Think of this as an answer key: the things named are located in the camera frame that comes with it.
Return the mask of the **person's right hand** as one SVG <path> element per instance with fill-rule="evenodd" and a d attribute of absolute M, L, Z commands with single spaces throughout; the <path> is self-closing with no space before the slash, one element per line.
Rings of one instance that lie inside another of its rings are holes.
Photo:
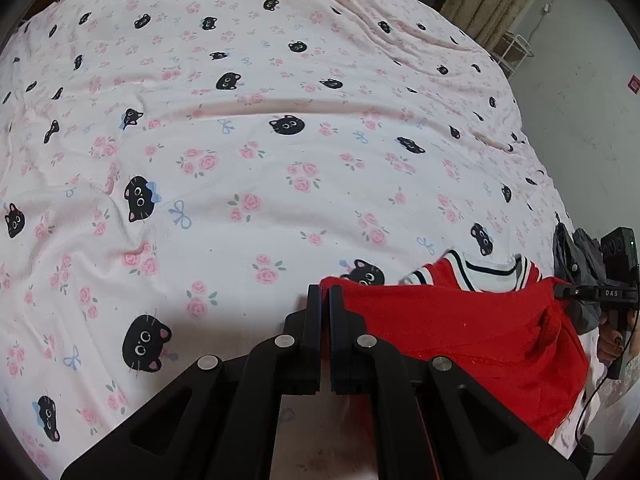
<path fill-rule="evenodd" d="M 608 322 L 608 314 L 603 312 L 599 320 L 599 338 L 597 356 L 601 363 L 609 366 L 623 354 L 622 335 Z M 629 359 L 639 354 L 639 330 L 629 339 Z"/>

